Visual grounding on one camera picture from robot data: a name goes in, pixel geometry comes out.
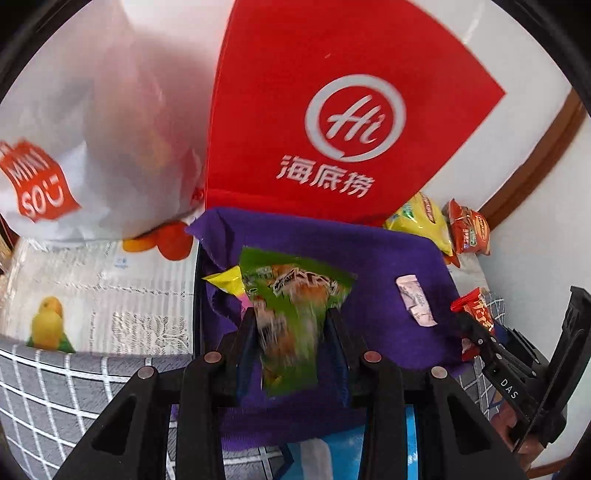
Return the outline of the person's right hand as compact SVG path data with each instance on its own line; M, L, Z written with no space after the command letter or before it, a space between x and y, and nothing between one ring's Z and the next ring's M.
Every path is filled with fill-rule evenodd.
M503 439L505 444L510 450L513 450L514 443L509 437L509 433L512 428L517 424L517 415L512 407L504 402L497 414L491 419L491 425ZM531 468L532 463L539 457L545 447L539 442L538 438L534 435L529 435L521 445L521 448L517 454L520 466L524 471L528 471Z

